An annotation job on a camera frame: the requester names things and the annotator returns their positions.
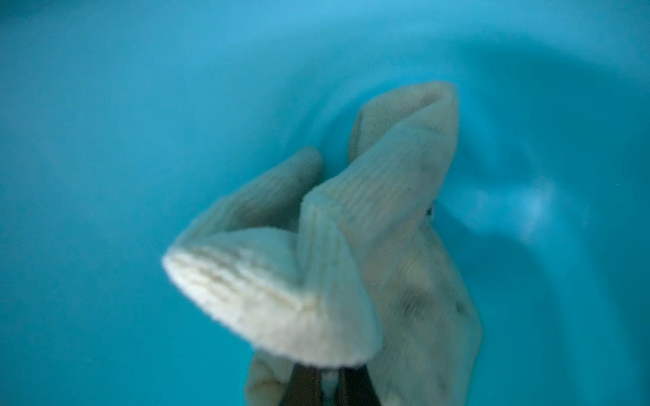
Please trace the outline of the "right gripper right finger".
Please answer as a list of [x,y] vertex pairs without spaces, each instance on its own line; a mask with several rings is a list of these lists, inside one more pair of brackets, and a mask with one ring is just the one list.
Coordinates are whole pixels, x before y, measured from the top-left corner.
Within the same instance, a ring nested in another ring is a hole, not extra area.
[[365,365],[339,369],[334,404],[336,406],[381,406]]

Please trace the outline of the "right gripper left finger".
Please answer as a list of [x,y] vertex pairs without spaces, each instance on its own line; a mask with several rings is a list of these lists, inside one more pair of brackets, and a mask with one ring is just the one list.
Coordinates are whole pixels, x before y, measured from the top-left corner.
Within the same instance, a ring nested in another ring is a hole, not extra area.
[[322,406],[322,370],[295,364],[279,406]]

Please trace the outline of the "beige cleaning cloth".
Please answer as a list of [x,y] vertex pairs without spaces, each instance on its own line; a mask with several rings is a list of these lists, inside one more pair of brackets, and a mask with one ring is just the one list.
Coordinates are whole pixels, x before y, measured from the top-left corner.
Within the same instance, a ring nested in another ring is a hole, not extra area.
[[255,350],[249,405],[279,405],[295,364],[365,365],[381,405],[462,405],[482,323],[433,227],[459,134],[447,82],[403,86],[358,113],[348,166],[306,147],[196,218],[162,259],[173,284]]

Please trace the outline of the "light blue plastic bucket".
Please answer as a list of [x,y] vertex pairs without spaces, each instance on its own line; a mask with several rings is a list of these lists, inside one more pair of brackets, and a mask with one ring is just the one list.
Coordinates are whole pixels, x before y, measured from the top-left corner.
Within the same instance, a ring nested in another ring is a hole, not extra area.
[[648,404],[646,1],[4,1],[2,404],[243,404],[250,347],[164,250],[305,145],[340,171],[360,106],[431,80],[469,404]]

